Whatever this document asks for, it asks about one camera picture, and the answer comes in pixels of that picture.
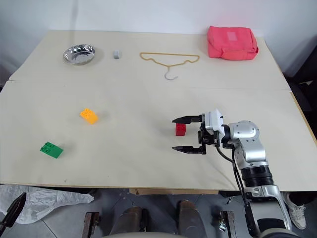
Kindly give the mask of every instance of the silver bowl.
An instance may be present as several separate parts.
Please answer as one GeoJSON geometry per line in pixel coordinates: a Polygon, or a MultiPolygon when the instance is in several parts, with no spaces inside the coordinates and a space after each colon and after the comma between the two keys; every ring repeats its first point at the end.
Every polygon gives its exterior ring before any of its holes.
{"type": "Polygon", "coordinates": [[[91,45],[76,45],[64,52],[64,60],[67,63],[83,65],[93,59],[95,49],[91,45]]]}

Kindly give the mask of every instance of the table surface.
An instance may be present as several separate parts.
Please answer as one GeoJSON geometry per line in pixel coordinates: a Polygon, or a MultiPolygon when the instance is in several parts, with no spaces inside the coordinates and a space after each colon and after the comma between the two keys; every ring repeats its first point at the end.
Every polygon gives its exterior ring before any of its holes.
{"type": "Polygon", "coordinates": [[[281,190],[317,190],[316,144],[264,40],[257,40],[253,61],[226,61],[208,58],[202,35],[50,31],[0,94],[0,182],[237,190],[231,165],[214,147],[207,155],[171,149],[198,146],[199,124],[176,137],[173,119],[218,108],[225,123],[257,124],[281,190]],[[69,39],[94,45],[95,58],[64,63],[69,39]],[[114,50],[121,59],[113,59],[114,50]],[[201,58],[172,67],[170,76],[179,78],[167,81],[166,67],[139,52],[201,58]],[[80,117],[84,108],[96,112],[96,124],[80,117]],[[40,152],[46,141],[64,149],[59,158],[40,152]]]}

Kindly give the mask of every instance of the white wall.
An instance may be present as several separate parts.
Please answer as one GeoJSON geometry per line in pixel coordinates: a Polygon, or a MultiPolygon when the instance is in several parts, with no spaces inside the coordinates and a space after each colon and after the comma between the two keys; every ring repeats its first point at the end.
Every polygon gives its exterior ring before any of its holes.
{"type": "Polygon", "coordinates": [[[1,81],[48,29],[205,34],[209,25],[250,27],[292,75],[317,42],[317,0],[0,0],[1,81]]]}

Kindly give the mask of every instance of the black cable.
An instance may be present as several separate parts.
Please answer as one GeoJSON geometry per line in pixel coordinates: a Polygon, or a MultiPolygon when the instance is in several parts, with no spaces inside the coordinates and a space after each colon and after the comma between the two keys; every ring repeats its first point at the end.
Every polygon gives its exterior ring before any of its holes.
{"type": "Polygon", "coordinates": [[[233,149],[232,149],[232,160],[233,160],[233,165],[234,165],[233,170],[234,170],[234,174],[235,174],[235,177],[236,177],[236,182],[237,182],[237,184],[240,185],[239,190],[240,190],[240,193],[241,193],[243,202],[244,202],[244,204],[246,204],[246,198],[245,198],[245,194],[244,194],[243,183],[242,183],[242,180],[241,180],[239,171],[238,171],[238,169],[237,169],[236,161],[235,161],[235,159],[234,159],[234,150],[235,150],[235,149],[233,148],[233,149]]]}
{"type": "Polygon", "coordinates": [[[231,162],[231,163],[234,163],[233,160],[231,160],[229,157],[227,157],[225,154],[223,154],[223,152],[220,150],[219,146],[216,146],[216,149],[218,151],[218,153],[224,158],[226,159],[227,161],[231,162]]]}
{"type": "Polygon", "coordinates": [[[244,195],[243,183],[242,183],[242,180],[241,180],[241,177],[240,177],[240,174],[239,174],[239,171],[238,171],[238,169],[237,169],[236,162],[235,162],[235,159],[234,159],[234,148],[232,149],[232,159],[228,158],[225,154],[223,154],[223,152],[220,150],[219,146],[216,146],[216,149],[217,149],[218,153],[219,153],[224,159],[226,159],[227,161],[231,162],[232,168],[233,168],[234,177],[235,177],[235,179],[236,179],[236,182],[237,182],[239,191],[240,191],[240,193],[241,193],[243,202],[246,204],[246,198],[245,198],[245,195],[244,195]]]}

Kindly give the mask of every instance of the green lego block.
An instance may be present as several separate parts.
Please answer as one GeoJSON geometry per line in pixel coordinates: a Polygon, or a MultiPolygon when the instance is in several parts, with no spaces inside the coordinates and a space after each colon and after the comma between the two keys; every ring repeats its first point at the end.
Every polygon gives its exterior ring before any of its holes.
{"type": "Polygon", "coordinates": [[[63,152],[63,149],[59,148],[56,145],[53,145],[52,143],[46,142],[40,151],[44,152],[45,154],[48,154],[55,159],[58,158],[58,156],[63,152]]]}

